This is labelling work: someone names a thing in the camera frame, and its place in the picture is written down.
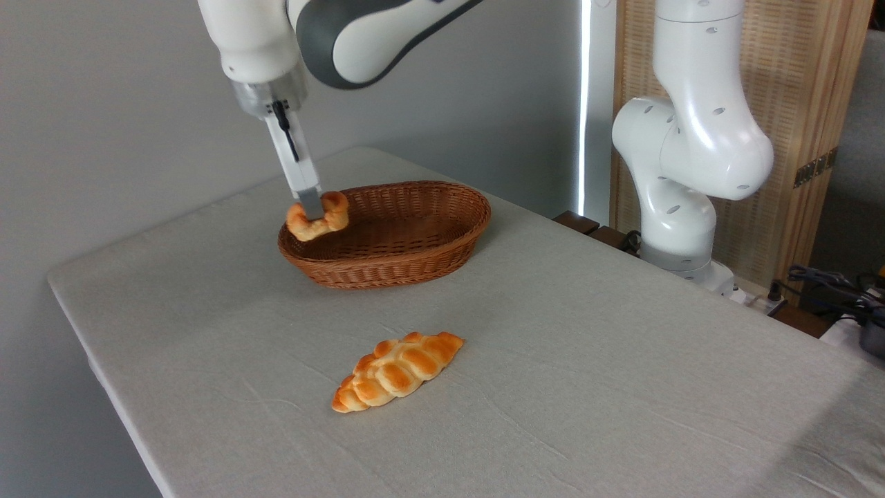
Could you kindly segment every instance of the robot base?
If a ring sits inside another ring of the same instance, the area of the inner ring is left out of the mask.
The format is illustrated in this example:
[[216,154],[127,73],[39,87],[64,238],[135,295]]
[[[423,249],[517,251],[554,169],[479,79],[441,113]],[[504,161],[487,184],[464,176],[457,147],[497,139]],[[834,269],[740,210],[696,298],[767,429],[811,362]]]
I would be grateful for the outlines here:
[[718,261],[710,261],[698,269],[688,271],[669,270],[670,273],[690,280],[704,287],[708,291],[716,292],[727,298],[731,298],[735,291],[735,274],[727,266]]

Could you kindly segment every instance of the basket rim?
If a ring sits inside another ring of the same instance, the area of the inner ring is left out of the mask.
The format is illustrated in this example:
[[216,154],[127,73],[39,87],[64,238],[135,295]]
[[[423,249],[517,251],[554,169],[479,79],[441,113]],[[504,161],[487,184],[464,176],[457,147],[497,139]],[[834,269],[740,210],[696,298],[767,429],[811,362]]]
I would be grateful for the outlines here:
[[[482,194],[482,192],[477,191],[473,187],[469,187],[469,186],[464,185],[462,183],[445,182],[442,180],[412,180],[412,181],[406,181],[406,182],[380,183],[377,185],[363,185],[363,186],[359,186],[359,187],[352,187],[349,189],[344,189],[340,192],[346,195],[347,192],[352,192],[352,191],[375,190],[375,189],[379,189],[379,188],[395,187],[395,186],[402,187],[404,185],[411,185],[411,184],[414,184],[417,186],[442,185],[445,187],[456,187],[458,189],[470,191],[485,206],[485,209],[483,210],[484,211],[484,216],[483,216],[484,219],[482,219],[479,223],[476,223],[475,225],[473,225],[471,227],[471,229],[469,229],[464,235],[462,235],[460,237],[453,238],[449,242],[447,242],[443,245],[438,245],[437,247],[434,247],[432,249],[427,249],[424,251],[416,251],[414,253],[373,254],[370,256],[359,256],[359,257],[355,257],[355,258],[348,258],[346,260],[345,259],[317,260],[314,258],[305,258],[304,256],[294,254],[291,251],[286,251],[285,254],[289,258],[293,258],[298,261],[303,261],[303,262],[313,263],[313,264],[318,264],[318,265],[326,265],[326,266],[334,266],[338,263],[352,265],[354,263],[370,262],[370,261],[377,261],[377,260],[382,260],[382,261],[390,262],[390,263],[395,263],[395,262],[399,262],[399,261],[424,260],[427,258],[427,255],[430,253],[437,253],[437,252],[444,253],[444,252],[450,251],[454,247],[464,245],[465,243],[477,238],[479,235],[482,234],[483,231],[485,231],[486,227],[488,227],[489,222],[491,221],[491,204],[489,203],[489,200],[486,198],[486,196],[484,196]],[[283,233],[285,233],[286,236],[288,236],[288,237],[294,237],[294,235],[292,235],[289,232],[289,229],[286,227],[286,223],[282,224],[281,235]]]

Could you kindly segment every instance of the woven panel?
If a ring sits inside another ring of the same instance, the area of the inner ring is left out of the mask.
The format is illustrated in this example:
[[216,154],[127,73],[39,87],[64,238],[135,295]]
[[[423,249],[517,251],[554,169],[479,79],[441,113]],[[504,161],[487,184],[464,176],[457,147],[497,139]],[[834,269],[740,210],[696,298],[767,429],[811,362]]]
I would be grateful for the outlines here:
[[[618,107],[633,97],[665,95],[651,68],[654,3],[623,3]],[[833,97],[834,75],[820,76],[819,66],[823,56],[838,62],[842,44],[838,35],[827,39],[820,34],[827,28],[832,32],[849,27],[843,11],[850,6],[844,5],[828,0],[749,0],[746,4],[741,76],[750,110],[772,140],[774,169],[751,198],[736,202],[713,199],[718,216],[713,257],[757,284],[767,286],[789,245],[784,243],[784,230],[791,201],[796,202],[793,178],[797,169],[821,150],[834,147],[838,137],[832,130],[810,136],[810,129],[820,129],[824,121],[829,128],[841,127],[844,117],[838,108],[812,105],[812,96],[824,103]],[[639,205],[633,182],[623,160],[618,157],[617,161],[612,171],[612,224],[621,231],[637,230]],[[802,211],[804,206],[800,205],[793,207]]]

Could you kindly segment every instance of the gray wall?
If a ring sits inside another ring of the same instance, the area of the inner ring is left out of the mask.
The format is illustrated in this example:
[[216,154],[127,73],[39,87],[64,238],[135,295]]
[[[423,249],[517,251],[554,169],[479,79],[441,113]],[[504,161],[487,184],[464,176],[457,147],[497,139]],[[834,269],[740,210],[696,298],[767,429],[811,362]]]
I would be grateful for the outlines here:
[[[373,144],[545,215],[572,206],[579,7],[489,0],[375,87],[314,84],[314,156]],[[278,175],[266,130],[194,0],[0,0],[0,116],[0,496],[155,496],[45,275]]]
[[812,266],[854,277],[885,265],[885,32],[869,31]]

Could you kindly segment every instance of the pastry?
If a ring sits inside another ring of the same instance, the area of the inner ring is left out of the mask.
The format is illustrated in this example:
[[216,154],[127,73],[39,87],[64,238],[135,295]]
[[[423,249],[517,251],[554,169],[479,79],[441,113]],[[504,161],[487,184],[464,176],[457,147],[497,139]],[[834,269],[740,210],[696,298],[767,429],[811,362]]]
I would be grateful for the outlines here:
[[448,332],[435,336],[412,332],[403,340],[382,341],[357,362],[353,375],[341,382],[332,409],[362,411],[408,396],[421,383],[439,375],[463,344],[462,338]]
[[326,192],[320,200],[326,215],[319,220],[308,221],[300,202],[290,207],[286,214],[286,228],[302,242],[313,240],[347,226],[347,198],[344,197],[344,194]]

